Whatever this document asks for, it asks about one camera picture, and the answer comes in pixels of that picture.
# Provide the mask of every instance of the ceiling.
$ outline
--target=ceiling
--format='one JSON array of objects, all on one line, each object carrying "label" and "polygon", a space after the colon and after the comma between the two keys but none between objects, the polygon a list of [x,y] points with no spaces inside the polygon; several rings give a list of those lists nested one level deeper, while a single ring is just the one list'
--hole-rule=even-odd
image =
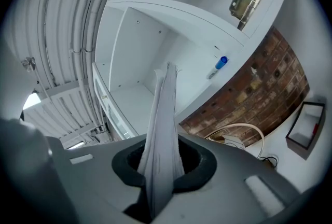
[{"label": "ceiling", "polygon": [[87,146],[112,140],[93,81],[89,86],[92,62],[86,59],[91,43],[94,60],[106,1],[14,0],[4,20],[1,34],[15,57],[21,62],[27,57],[35,60],[31,74],[41,103],[24,110],[25,121],[59,138],[64,148],[81,141]]}]

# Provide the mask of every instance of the ceiling light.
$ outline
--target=ceiling light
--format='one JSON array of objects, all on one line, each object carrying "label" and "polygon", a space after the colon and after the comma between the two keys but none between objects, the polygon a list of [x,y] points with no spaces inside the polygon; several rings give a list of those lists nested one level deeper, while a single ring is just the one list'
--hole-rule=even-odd
[{"label": "ceiling light", "polygon": [[37,93],[32,93],[26,100],[23,110],[28,109],[29,107],[36,105],[38,103],[42,102],[40,98],[38,97]]},{"label": "ceiling light", "polygon": [[74,145],[74,146],[72,146],[72,147],[70,147],[70,148],[68,148],[68,149],[74,149],[74,148],[80,147],[80,146],[82,146],[82,145],[85,145],[85,143],[84,143],[83,141],[77,143],[76,145]]}]

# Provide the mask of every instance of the conduit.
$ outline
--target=conduit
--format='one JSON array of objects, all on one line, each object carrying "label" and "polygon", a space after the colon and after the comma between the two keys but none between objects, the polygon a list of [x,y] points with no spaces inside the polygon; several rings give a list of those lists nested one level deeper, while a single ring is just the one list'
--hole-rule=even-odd
[{"label": "conduit", "polygon": [[76,12],[76,19],[75,19],[75,26],[74,26],[74,40],[73,40],[73,47],[74,47],[74,64],[75,70],[77,74],[79,89],[82,94],[83,102],[86,106],[88,114],[93,121],[94,125],[98,127],[98,122],[95,118],[95,115],[92,112],[91,106],[89,104],[87,91],[85,90],[84,83],[83,83],[83,74],[82,74],[82,65],[81,65],[81,39],[82,39],[82,22],[83,16],[85,12],[85,7],[88,5],[88,0],[79,0],[79,4],[77,7]]},{"label": "conduit", "polygon": [[91,93],[91,98],[94,106],[94,110],[96,112],[97,118],[99,123],[103,123],[102,116],[99,112],[99,107],[97,104],[97,100],[95,97],[94,92],[94,85],[93,85],[93,75],[92,75],[92,49],[93,49],[93,33],[95,29],[95,24],[97,20],[98,10],[100,8],[102,0],[94,0],[91,8],[88,30],[87,30],[87,44],[86,44],[86,64],[87,64],[87,74],[88,74],[88,84]]}]

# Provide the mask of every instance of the red object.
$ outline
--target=red object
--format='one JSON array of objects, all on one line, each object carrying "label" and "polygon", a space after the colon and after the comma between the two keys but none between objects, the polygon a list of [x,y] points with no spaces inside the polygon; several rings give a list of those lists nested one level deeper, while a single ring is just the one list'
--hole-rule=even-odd
[{"label": "red object", "polygon": [[312,134],[315,135],[317,133],[317,130],[318,130],[318,123],[315,124]]}]

